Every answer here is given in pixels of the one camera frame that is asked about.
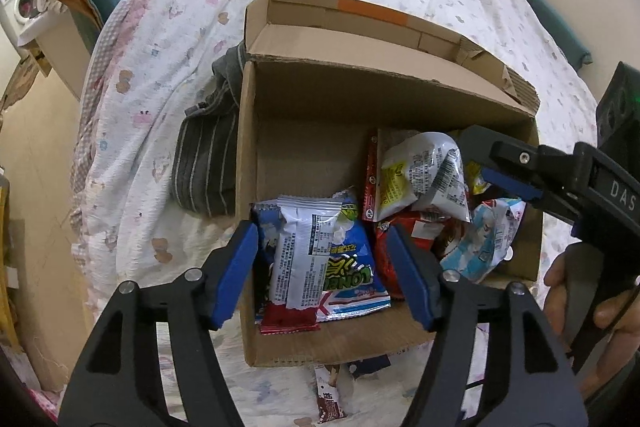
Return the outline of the person's right hand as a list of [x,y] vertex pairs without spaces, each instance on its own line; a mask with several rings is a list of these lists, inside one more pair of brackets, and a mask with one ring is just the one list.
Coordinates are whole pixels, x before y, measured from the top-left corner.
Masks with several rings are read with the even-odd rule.
[[[552,329],[561,336],[564,331],[567,290],[565,287],[565,259],[559,255],[544,274],[549,287],[544,300],[544,314]],[[633,291],[603,301],[593,313],[598,329],[612,326],[611,339],[594,369],[579,385],[584,399],[590,398],[614,378],[631,361],[639,349],[639,297]]]

